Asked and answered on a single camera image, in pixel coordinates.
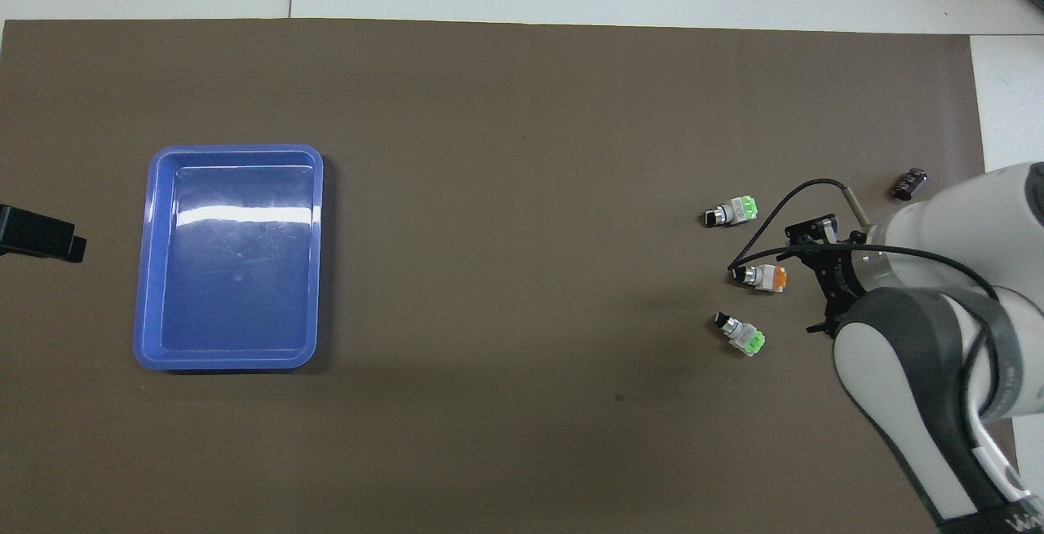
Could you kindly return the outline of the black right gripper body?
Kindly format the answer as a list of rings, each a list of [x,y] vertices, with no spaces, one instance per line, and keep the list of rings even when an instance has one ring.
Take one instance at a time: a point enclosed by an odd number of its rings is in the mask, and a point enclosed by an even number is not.
[[[814,274],[825,300],[822,324],[839,324],[867,294],[856,274],[851,245],[814,245]]]

